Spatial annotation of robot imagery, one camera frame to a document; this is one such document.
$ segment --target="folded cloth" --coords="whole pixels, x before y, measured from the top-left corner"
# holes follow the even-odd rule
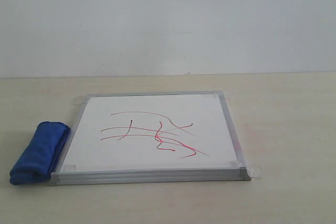
[[[13,185],[42,182],[50,179],[70,128],[60,122],[42,122],[37,126],[28,147],[10,171]]]

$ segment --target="whiteboard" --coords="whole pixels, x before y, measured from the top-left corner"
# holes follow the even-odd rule
[[[218,94],[91,97],[60,172],[239,167]]]

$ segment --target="blue cloth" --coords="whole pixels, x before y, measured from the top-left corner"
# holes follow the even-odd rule
[[[13,185],[42,182],[50,179],[70,128],[60,122],[43,122],[37,126],[30,144],[10,171]]]

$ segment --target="small whiteboard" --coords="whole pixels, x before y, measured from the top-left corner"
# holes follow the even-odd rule
[[[250,180],[221,91],[89,95],[50,183]]]

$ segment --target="wooden tabletop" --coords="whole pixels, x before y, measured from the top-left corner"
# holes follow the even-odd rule
[[[88,93],[223,90],[251,182],[12,186],[41,121]],[[0,79],[0,223],[336,223],[336,72]]]

